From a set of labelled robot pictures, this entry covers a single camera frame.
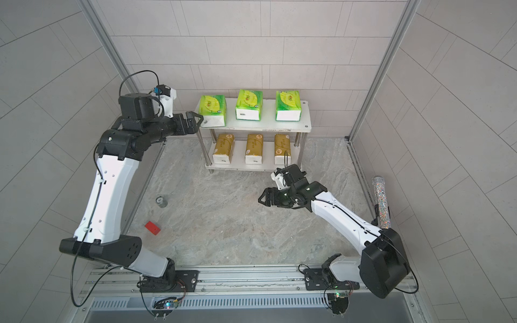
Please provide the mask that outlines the green tissue pack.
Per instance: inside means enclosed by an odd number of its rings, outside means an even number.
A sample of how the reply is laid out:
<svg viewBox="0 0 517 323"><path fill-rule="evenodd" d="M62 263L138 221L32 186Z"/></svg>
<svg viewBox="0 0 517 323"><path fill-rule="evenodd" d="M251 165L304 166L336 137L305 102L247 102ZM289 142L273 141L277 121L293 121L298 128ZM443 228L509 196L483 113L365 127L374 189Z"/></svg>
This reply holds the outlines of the green tissue pack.
<svg viewBox="0 0 517 323"><path fill-rule="evenodd" d="M302 114L299 91L277 91L275 110L276 121L298 122Z"/></svg>
<svg viewBox="0 0 517 323"><path fill-rule="evenodd" d="M226 126L227 105L224 95L202 95L199 114L203 117L203 128Z"/></svg>
<svg viewBox="0 0 517 323"><path fill-rule="evenodd" d="M260 121L263 110L263 92L240 90L236 101L236 119L244 121Z"/></svg>

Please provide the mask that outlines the gold tissue pack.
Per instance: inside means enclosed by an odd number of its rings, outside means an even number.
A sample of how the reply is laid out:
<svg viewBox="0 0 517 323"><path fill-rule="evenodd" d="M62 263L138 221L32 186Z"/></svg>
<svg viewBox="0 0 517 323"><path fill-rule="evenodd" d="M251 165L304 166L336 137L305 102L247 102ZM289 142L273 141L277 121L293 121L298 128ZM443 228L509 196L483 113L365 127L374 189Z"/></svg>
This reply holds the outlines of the gold tissue pack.
<svg viewBox="0 0 517 323"><path fill-rule="evenodd" d="M262 134L249 134L246 142L245 163L262 164L263 162L263 136Z"/></svg>
<svg viewBox="0 0 517 323"><path fill-rule="evenodd" d="M231 164L235 137L230 133L221 133L215 144L213 159L215 164Z"/></svg>
<svg viewBox="0 0 517 323"><path fill-rule="evenodd" d="M274 163L275 165L288 166L291 164L292 153L289 135L276 134L275 135L275 149L274 149Z"/></svg>

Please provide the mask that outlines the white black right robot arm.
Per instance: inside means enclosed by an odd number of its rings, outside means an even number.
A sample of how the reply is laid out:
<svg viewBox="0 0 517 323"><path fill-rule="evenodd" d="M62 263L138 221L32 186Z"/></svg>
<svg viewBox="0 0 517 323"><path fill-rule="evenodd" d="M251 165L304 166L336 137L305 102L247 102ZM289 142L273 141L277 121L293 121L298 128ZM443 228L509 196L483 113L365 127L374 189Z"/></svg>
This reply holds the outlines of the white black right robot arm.
<svg viewBox="0 0 517 323"><path fill-rule="evenodd" d="M361 283L385 299L411 272L400 235L391 227L375 226L350 211L319 182L309 182L298 165L278 168L271 175L275 186L258 201L266 207L307 209L331 224L358 252L359 261L340 254L322 266L323 281L331 288Z"/></svg>

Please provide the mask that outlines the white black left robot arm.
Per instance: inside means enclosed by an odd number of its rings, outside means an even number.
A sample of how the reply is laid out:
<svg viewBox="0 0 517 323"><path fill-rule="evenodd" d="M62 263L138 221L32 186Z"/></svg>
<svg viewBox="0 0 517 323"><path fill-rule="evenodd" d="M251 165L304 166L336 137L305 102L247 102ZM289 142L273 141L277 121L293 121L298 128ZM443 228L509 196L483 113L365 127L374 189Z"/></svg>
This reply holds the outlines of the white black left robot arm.
<svg viewBox="0 0 517 323"><path fill-rule="evenodd" d="M175 90L164 85L152 94L119 97L121 116L102 134L94 154L96 177L83 219L73 237L61 241L61 253L174 280L173 261L146 249L141 238L123 235L121 223L131 181L145 152L168 137L199 130L202 116L175 114L175 99Z"/></svg>

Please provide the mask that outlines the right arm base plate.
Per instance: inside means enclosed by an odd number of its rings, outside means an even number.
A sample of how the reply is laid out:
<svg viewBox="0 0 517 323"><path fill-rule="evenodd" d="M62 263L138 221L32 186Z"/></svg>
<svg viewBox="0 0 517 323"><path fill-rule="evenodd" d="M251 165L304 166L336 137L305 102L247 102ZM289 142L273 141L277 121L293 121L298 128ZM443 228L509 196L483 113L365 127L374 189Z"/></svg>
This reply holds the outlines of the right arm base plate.
<svg viewBox="0 0 517 323"><path fill-rule="evenodd" d="M304 275L307 291L338 290L354 292L360 288L358 282L336 280L326 269L311 269L306 266L299 271Z"/></svg>

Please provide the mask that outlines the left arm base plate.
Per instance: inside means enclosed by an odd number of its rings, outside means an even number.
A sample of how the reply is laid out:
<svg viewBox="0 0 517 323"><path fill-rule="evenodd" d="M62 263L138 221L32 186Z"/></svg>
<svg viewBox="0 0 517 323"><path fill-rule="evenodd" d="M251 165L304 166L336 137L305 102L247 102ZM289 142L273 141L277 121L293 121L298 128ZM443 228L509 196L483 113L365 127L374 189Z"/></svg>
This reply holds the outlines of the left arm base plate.
<svg viewBox="0 0 517 323"><path fill-rule="evenodd" d="M142 293L189 293L194 292L197 286L199 271L180 270L173 275L170 272L164 277L144 276L137 283L137 287Z"/></svg>

